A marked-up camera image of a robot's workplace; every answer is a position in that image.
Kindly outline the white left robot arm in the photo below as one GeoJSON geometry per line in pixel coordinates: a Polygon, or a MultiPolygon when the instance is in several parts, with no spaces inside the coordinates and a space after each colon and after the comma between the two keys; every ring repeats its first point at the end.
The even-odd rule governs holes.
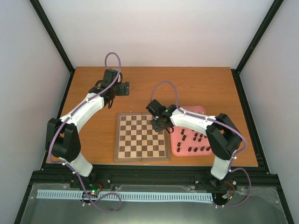
{"type": "Polygon", "coordinates": [[[73,172],[81,176],[87,188],[96,185],[97,176],[92,173],[92,164],[81,153],[79,132],[86,122],[106,105],[112,107],[116,96],[129,95],[129,82],[122,82],[122,73],[117,69],[106,69],[102,80],[97,81],[84,100],[59,119],[51,118],[47,123],[45,150],[49,158],[60,159],[73,172]]]}

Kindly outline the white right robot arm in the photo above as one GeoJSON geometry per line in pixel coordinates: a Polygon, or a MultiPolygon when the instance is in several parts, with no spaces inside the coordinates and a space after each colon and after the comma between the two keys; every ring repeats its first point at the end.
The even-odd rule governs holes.
{"type": "Polygon", "coordinates": [[[184,147],[191,147],[191,144],[176,140],[181,135],[179,130],[184,131],[182,136],[187,138],[191,136],[187,130],[206,137],[208,146],[214,154],[211,175],[218,180],[223,180],[232,171],[231,166],[236,155],[247,147],[246,139],[226,114],[207,116],[192,112],[178,106],[178,99],[174,105],[165,107],[153,96],[146,110],[153,116],[150,123],[154,131],[167,131],[171,135],[171,143],[181,143],[180,152],[184,147]]]}

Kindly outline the pink plastic tray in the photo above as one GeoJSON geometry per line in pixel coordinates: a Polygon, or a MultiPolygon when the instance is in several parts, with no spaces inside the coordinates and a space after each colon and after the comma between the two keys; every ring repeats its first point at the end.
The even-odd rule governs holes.
{"type": "Polygon", "coordinates": [[[173,133],[170,134],[171,137],[171,150],[175,156],[208,156],[212,154],[212,150],[209,141],[206,136],[207,122],[205,124],[205,119],[199,119],[188,115],[187,113],[205,116],[205,109],[200,106],[188,106],[182,109],[183,112],[176,109],[172,112],[171,122],[173,123],[173,133]],[[185,130],[183,135],[186,135],[185,141],[182,141],[183,135],[181,135],[182,129],[185,130]],[[177,152],[177,144],[180,145],[180,152],[177,152]]]}

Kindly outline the wooden chessboard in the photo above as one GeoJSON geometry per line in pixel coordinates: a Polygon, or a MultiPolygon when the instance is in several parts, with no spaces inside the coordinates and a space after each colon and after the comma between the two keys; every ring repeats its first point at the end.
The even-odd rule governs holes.
{"type": "Polygon", "coordinates": [[[156,132],[148,112],[118,113],[114,147],[115,162],[169,161],[168,132],[156,132]]]}

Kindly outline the left black frame post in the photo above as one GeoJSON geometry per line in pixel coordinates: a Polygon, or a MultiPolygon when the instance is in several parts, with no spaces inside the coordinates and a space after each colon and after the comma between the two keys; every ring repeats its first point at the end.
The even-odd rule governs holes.
{"type": "Polygon", "coordinates": [[[34,11],[36,12],[39,20],[41,21],[43,27],[45,28],[48,36],[50,37],[52,43],[54,44],[55,48],[58,51],[58,54],[60,55],[61,59],[63,60],[67,70],[69,71],[70,74],[73,74],[75,71],[75,68],[73,67],[69,57],[67,56],[67,53],[61,44],[50,20],[48,19],[48,16],[42,7],[41,3],[39,0],[29,0],[31,3],[34,11]]]}

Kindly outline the black frame post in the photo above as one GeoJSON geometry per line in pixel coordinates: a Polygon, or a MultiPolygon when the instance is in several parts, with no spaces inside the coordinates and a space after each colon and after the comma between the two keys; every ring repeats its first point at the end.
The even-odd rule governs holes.
{"type": "Polygon", "coordinates": [[[63,60],[67,70],[69,71],[70,74],[73,74],[75,71],[75,68],[73,67],[69,57],[67,56],[67,53],[61,44],[50,20],[48,19],[48,16],[42,7],[41,3],[39,0],[29,0],[31,3],[34,11],[36,12],[39,20],[41,21],[43,27],[45,28],[48,36],[50,37],[52,43],[54,44],[55,48],[58,51],[58,54],[60,55],[61,59],[63,60]]]}
{"type": "Polygon", "coordinates": [[[253,54],[255,48],[259,44],[260,40],[262,39],[264,33],[266,32],[267,28],[271,24],[272,20],[274,19],[276,13],[280,9],[281,5],[283,4],[284,0],[274,0],[267,11],[266,15],[264,16],[261,24],[259,25],[255,35],[253,36],[250,44],[248,45],[246,51],[244,52],[240,62],[238,63],[235,71],[237,75],[240,75],[242,70],[244,69],[245,65],[247,64],[248,60],[250,59],[251,55],[253,54]]]}

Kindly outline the black aluminium frame rail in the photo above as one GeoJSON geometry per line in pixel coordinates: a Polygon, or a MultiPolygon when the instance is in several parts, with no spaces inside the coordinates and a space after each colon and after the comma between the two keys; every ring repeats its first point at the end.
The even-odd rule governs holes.
{"type": "Polygon", "coordinates": [[[210,169],[194,166],[94,165],[91,174],[83,177],[82,181],[87,187],[101,184],[105,189],[122,184],[195,185],[207,189],[225,182],[236,182],[238,186],[281,187],[278,175],[270,174],[264,168],[244,168],[228,173],[223,180],[213,177],[210,169]]]}

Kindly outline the right black frame post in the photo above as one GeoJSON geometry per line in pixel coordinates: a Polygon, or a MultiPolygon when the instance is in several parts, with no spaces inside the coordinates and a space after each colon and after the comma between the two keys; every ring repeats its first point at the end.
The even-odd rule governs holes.
{"type": "Polygon", "coordinates": [[[280,9],[281,5],[283,4],[284,0],[274,0],[267,11],[266,15],[264,16],[261,24],[259,25],[255,35],[253,36],[250,44],[248,45],[246,51],[244,52],[240,62],[238,63],[235,71],[237,75],[240,75],[242,70],[244,69],[245,65],[247,64],[248,60],[250,59],[251,55],[253,54],[255,48],[259,44],[260,40],[262,39],[264,33],[266,32],[267,28],[271,24],[272,20],[274,19],[276,13],[280,9]]]}

